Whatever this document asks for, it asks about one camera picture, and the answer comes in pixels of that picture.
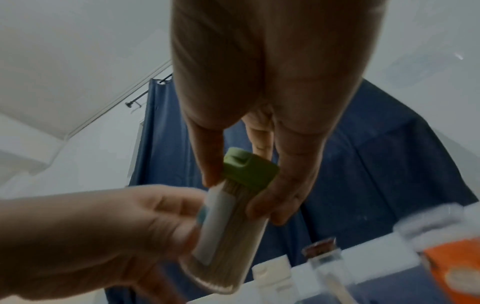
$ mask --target brown cap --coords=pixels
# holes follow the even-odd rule
[[[325,254],[338,249],[336,239],[334,237],[327,238],[312,245],[309,245],[301,250],[304,257],[307,259],[314,258],[316,256]]]

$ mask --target green cap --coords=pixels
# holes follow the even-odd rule
[[[229,148],[223,158],[223,176],[260,192],[279,172],[274,163],[239,148]]]

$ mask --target clear plastic container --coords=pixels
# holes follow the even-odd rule
[[[209,190],[198,216],[202,228],[197,247],[180,259],[184,273],[197,285],[232,294],[243,284],[268,221],[249,220],[245,209],[278,170],[277,165],[242,149],[227,151],[225,181]]]
[[[286,255],[255,265],[251,270],[263,304],[300,304]]]
[[[335,239],[314,243],[302,251],[308,259],[320,286],[322,303],[368,304],[365,295],[355,284]]]
[[[417,252],[454,303],[480,303],[479,231],[465,221],[462,206],[444,204],[416,213],[393,230]]]

